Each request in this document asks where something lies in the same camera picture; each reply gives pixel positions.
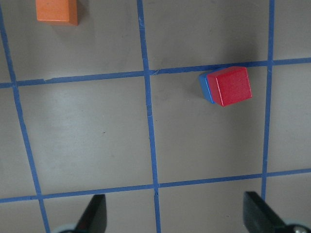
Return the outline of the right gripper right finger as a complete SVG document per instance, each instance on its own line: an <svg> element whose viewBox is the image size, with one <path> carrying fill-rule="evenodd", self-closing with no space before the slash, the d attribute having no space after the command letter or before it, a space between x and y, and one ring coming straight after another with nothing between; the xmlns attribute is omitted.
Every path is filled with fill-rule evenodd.
<svg viewBox="0 0 311 233"><path fill-rule="evenodd" d="M249 233L291 233L287 225L254 191L243 196L243 223Z"/></svg>

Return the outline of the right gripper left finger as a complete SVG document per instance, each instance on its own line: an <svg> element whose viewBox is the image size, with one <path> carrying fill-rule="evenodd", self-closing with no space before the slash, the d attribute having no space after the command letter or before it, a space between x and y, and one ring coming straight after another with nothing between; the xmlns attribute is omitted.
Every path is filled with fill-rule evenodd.
<svg viewBox="0 0 311 233"><path fill-rule="evenodd" d="M75 233L104 233L107 227L107 210L105 194L94 195L83 212Z"/></svg>

